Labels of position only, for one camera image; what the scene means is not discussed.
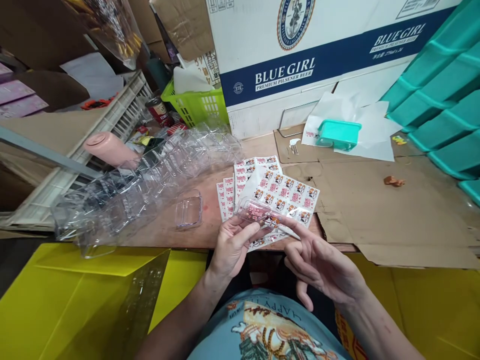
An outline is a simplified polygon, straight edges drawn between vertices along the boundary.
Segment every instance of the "t-shirt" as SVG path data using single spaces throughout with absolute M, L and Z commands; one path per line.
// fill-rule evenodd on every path
M 234 296 L 210 319 L 189 359 L 350 359 L 296 301 L 264 289 Z

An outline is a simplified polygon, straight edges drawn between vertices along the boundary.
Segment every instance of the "red can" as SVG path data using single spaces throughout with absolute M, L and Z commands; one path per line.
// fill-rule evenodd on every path
M 175 123 L 174 119 L 170 116 L 167 107 L 159 98 L 154 97 L 150 99 L 145 103 L 145 107 L 160 126 L 171 127 Z

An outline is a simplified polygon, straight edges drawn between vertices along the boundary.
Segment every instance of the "teal plastic container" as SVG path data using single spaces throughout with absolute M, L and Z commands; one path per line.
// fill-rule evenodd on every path
M 480 177 L 480 130 L 429 152 L 428 158 L 445 173 L 459 180 Z
M 401 75 L 380 101 L 388 101 L 388 112 L 391 113 L 418 89 L 419 86 L 413 86 Z
M 422 91 L 436 102 L 459 101 L 480 86 L 480 42 L 460 54 Z
M 461 181 L 458 186 L 480 207 L 480 180 Z
M 316 144 L 321 147 L 350 151 L 359 142 L 362 124 L 340 120 L 324 120 L 318 127 Z
M 480 90 L 427 121 L 408 138 L 425 153 L 438 150 L 480 129 Z
M 480 40 L 480 0 L 463 0 L 435 41 L 449 49 L 468 49 Z
M 443 69 L 445 69 L 465 48 L 448 48 L 431 40 L 425 46 L 425 51 L 419 54 L 415 61 L 403 73 L 404 80 L 413 87 L 426 85 Z
M 428 120 L 439 115 L 443 110 L 454 106 L 452 101 L 438 102 L 426 96 L 422 90 L 415 91 L 402 102 L 387 118 L 403 126 L 404 133 L 410 133 Z

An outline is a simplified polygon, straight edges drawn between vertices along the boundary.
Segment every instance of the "person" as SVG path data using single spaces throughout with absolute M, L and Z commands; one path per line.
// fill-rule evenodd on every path
M 241 272 L 250 242 L 265 235 L 258 223 L 235 215 L 220 226 L 206 272 L 150 332 L 136 359 L 350 359 L 334 330 L 312 315 L 318 307 L 312 290 L 334 302 L 369 359 L 423 359 L 347 256 L 295 220 L 280 222 L 300 238 L 286 245 L 284 264 L 296 276 L 304 307 L 274 291 L 250 289 L 211 316 Z

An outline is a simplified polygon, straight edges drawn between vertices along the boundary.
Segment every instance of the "hand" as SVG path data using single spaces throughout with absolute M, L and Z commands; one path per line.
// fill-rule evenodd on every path
M 250 223 L 234 215 L 220 225 L 215 252 L 208 269 L 222 279 L 234 278 L 245 262 L 250 243 L 269 232 L 267 228 L 260 230 L 257 222 Z
M 296 294 L 307 310 L 314 309 L 308 285 L 337 304 L 355 303 L 368 292 L 360 270 L 347 256 L 297 221 L 285 217 L 280 222 L 300 237 L 285 247 L 285 265 L 297 277 Z

